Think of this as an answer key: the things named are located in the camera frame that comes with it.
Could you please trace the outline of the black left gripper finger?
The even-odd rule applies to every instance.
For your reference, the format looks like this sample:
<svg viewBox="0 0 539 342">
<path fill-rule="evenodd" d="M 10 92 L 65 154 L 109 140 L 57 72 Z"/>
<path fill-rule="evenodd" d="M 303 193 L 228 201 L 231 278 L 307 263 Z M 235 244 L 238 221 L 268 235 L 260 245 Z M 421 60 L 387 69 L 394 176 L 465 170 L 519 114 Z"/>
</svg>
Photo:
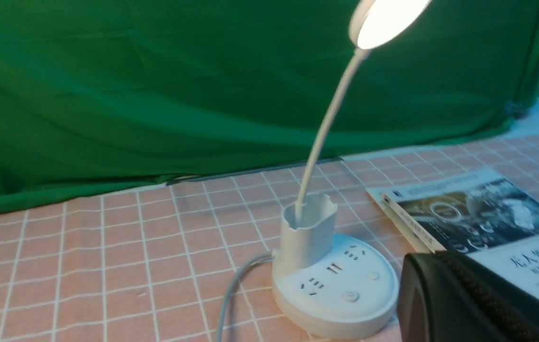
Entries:
<svg viewBox="0 0 539 342">
<path fill-rule="evenodd" d="M 539 299 L 455 252 L 404 256 L 404 342 L 539 342 Z"/>
</svg>

